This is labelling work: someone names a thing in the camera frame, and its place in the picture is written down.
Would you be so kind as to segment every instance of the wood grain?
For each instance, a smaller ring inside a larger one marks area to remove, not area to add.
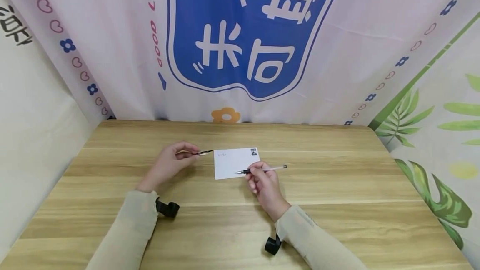
[[[471,270],[375,134],[366,127],[192,122],[103,122],[73,160],[0,270],[84,269],[127,191],[167,144],[256,146],[281,187],[369,269]],[[274,227],[243,179],[215,181],[212,155],[158,190],[181,208],[159,217],[150,269],[309,269],[295,249],[263,251]]]

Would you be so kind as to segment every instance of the hand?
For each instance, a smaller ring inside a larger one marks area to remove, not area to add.
[[[180,170],[198,160],[199,156],[195,154],[199,151],[196,145],[187,142],[168,145],[158,154],[155,164],[137,185],[136,190],[151,193]]]
[[[250,165],[251,174],[245,176],[248,187],[258,198],[258,202],[271,217],[273,222],[291,207],[280,192],[277,173],[274,170],[264,172],[262,168],[270,168],[265,162],[255,162]]]

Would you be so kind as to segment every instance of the forearm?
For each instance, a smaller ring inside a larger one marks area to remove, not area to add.
[[[86,269],[138,270],[157,223],[156,200],[155,192],[129,192]]]
[[[299,207],[292,206],[275,223],[282,241],[292,245],[314,270],[366,270],[348,248],[321,229]]]

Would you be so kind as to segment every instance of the black pen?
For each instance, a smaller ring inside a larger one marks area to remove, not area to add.
[[[287,165],[283,165],[283,166],[275,167],[275,168],[262,169],[262,171],[266,172],[266,171],[270,171],[270,170],[285,169],[285,168],[287,168]],[[250,172],[250,169],[235,172],[235,174],[250,174],[250,173],[252,173],[252,172]]]
[[[202,156],[202,155],[206,155],[208,153],[211,153],[213,150],[207,150],[207,151],[200,151],[198,153],[196,153],[195,155],[199,155],[199,156]]]

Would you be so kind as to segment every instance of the white card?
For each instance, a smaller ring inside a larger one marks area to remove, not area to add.
[[[256,147],[214,150],[215,179],[242,178],[244,174],[235,174],[246,170],[248,166],[260,161]]]

